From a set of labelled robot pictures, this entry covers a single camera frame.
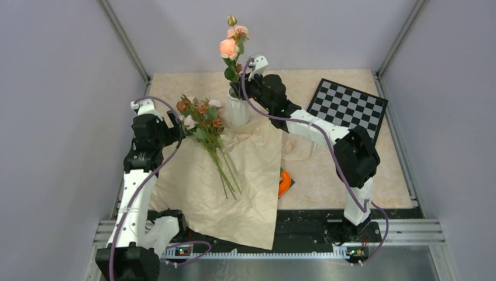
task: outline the chessboard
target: chessboard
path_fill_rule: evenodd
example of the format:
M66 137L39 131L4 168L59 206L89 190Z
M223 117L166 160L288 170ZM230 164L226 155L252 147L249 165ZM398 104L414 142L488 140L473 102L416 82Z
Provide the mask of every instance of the chessboard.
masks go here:
M360 125L376 143L387 103L383 98L322 79L307 111L337 126Z

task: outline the green stem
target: green stem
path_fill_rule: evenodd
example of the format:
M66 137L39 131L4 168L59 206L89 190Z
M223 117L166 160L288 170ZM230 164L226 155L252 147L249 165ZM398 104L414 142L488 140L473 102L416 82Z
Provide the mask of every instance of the green stem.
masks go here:
M212 158L212 160L217 165L217 169L219 170L219 174L221 176L222 183L224 184L224 181L226 182L226 184L228 185L229 191L231 192L232 196L236 200L234 187L232 186L232 184L230 183L228 177L226 176L226 174L222 170L221 164L220 164L220 159L217 157L215 151L212 151L210 148L207 148L206 146L205 146L205 149L210 153L210 157Z
M224 188L224 194L226 196L226 199L228 198L228 192L226 191L226 184L224 183L224 178L221 177L221 181L222 181L222 187Z
M227 166L227 167L228 167L228 169L229 169L229 173L231 174L231 177L232 177L232 178L233 178L233 180L234 180L234 184L236 184L236 187L237 187L237 189L239 190L239 194L243 194L243 193L241 192L241 189L239 188L239 185L237 184L236 177L234 176L234 174L233 174L233 172L232 172L232 170L231 170L231 167L230 167L230 165L229 165L229 162L228 162L228 159L227 159L227 157L226 157L226 154L224 153L224 150L223 150L222 148L221 148L221 152L222 152L222 157L224 157L224 161L226 162L226 166Z

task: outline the flower bouquet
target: flower bouquet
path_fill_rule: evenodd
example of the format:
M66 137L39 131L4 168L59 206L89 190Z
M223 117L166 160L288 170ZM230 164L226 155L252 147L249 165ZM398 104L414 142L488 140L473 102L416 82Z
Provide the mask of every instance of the flower bouquet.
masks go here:
M224 127L222 126L222 119L219 117L218 109L222 108L222 103L218 100L209 100L208 98L203 101L199 101L195 97L188 98L183 95L181 97L181 101L177 102L176 107L181 112L180 119L183 124L185 135L191 136L200 142L209 153L213 162L216 164L221 176L222 186L224 188L226 198L228 197L228 193L226 191L227 186L233 198L236 199L236 190L228 179L226 173L222 170L221 159L217 154L217 150L219 150L224 160L224 164L228 167L229 173L237 190L239 191L239 194L242 194L233 173L233 165L228 161L228 157L221 139L221 133L224 130Z

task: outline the orange flower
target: orange flower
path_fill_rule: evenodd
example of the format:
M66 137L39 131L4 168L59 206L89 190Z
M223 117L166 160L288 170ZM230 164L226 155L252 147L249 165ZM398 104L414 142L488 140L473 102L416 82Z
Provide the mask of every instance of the orange flower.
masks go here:
M239 52L239 47L236 45L236 41L232 38L225 39L219 45L219 52L221 57L224 59L234 60Z
M179 111L185 110L187 106L188 104L185 101L177 102L177 104L175 105L175 107L177 107L177 110Z
M222 120L220 118L214 119L212 124L216 128L220 128L222 126Z
M250 39L250 31L248 28L242 25L234 25L234 27L228 29L226 38L239 38L242 34L246 36L246 39Z
M206 111L208 110L208 104L201 104L201 105L199 105L198 108L197 108L197 110L198 110L198 112L200 114L205 114Z

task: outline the orange scissors handle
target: orange scissors handle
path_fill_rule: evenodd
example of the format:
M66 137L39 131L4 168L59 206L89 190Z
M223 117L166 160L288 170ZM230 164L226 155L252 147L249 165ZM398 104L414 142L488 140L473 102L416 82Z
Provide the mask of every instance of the orange scissors handle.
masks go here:
M281 198L281 196L290 189L291 186L291 176L286 172L285 170L281 171L281 178L283 179L281 183L279 184L279 196L278 198Z

